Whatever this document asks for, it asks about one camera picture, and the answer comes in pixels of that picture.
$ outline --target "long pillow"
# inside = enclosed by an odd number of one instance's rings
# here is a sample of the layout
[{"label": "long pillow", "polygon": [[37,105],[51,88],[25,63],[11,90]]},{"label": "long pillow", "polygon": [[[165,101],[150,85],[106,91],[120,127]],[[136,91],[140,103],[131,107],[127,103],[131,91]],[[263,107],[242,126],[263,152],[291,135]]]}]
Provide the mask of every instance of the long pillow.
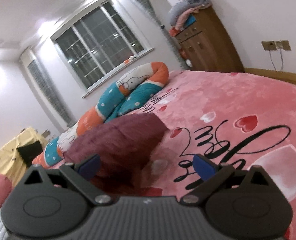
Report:
[{"label": "long pillow", "polygon": [[112,83],[97,105],[86,112],[73,127],[48,143],[32,164],[38,163],[49,168],[60,162],[78,136],[101,123],[141,108],[166,85],[168,78],[168,68],[162,62],[144,64],[129,71]]}]

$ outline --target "electrical outlet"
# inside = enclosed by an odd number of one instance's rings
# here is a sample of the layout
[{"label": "electrical outlet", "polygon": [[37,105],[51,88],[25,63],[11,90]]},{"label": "electrical outlet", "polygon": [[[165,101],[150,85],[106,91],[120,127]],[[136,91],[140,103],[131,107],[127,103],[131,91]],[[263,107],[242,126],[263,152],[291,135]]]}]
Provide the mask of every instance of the electrical outlet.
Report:
[{"label": "electrical outlet", "polygon": [[283,50],[291,51],[289,41],[276,41],[275,44],[278,49],[281,48]]},{"label": "electrical outlet", "polygon": [[274,41],[262,41],[264,50],[277,50],[277,46]]}]

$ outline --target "wooden cabinet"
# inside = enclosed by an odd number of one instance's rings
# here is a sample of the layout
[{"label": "wooden cabinet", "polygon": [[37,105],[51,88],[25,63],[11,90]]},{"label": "wooden cabinet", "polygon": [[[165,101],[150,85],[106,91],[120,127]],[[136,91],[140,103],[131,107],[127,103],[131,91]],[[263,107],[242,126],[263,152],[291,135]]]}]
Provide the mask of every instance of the wooden cabinet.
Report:
[{"label": "wooden cabinet", "polygon": [[194,14],[196,22],[176,38],[194,71],[244,72],[235,47],[212,7]]}]

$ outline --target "pink bedspread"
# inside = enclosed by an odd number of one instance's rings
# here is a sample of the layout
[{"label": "pink bedspread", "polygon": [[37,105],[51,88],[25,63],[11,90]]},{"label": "pink bedspread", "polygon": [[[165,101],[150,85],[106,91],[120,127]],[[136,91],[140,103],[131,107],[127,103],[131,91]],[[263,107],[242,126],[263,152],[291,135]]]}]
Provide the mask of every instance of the pink bedspread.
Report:
[{"label": "pink bedspread", "polygon": [[171,130],[143,170],[142,187],[178,198],[200,184],[194,154],[215,163],[262,165],[294,210],[296,240],[296,86],[246,73],[176,72],[143,108]]}]

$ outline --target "yellow cloth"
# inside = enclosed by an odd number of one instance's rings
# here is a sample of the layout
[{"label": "yellow cloth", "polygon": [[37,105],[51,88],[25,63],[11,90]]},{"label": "yellow cloth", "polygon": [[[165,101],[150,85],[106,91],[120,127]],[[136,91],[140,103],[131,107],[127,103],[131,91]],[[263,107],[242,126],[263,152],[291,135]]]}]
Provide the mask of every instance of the yellow cloth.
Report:
[{"label": "yellow cloth", "polygon": [[20,157],[17,147],[40,141],[43,148],[47,140],[29,127],[0,149],[0,174],[11,180],[13,187],[18,184],[27,170],[27,166]]}]

